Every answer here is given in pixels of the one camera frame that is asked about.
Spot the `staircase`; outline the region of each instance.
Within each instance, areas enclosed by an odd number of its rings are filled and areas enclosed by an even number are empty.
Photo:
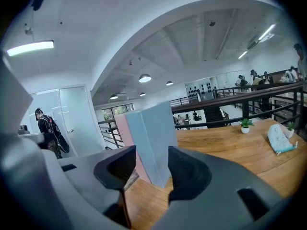
[[[215,122],[215,121],[220,121],[223,120],[223,116],[221,113],[221,110],[219,107],[206,107],[204,108],[204,113],[206,117],[206,122]],[[224,127],[225,124],[212,124],[208,125],[208,128],[218,128],[218,127]]]

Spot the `potted plant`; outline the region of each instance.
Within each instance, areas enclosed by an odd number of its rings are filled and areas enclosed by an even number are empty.
[[[284,135],[287,137],[287,138],[290,138],[294,133],[294,123],[293,122],[289,122],[287,124],[287,129],[286,131],[284,132]]]
[[[247,134],[249,132],[249,126],[254,126],[254,124],[248,118],[244,118],[241,121],[241,131],[243,134]]]

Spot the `small white pot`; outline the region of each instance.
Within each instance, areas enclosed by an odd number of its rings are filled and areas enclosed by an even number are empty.
[[[291,131],[286,129],[285,132],[284,132],[284,135],[287,137],[287,138],[290,138],[294,133],[294,129],[292,129]]]
[[[248,128],[241,127],[241,131],[243,134],[247,134],[249,132],[249,127]]]

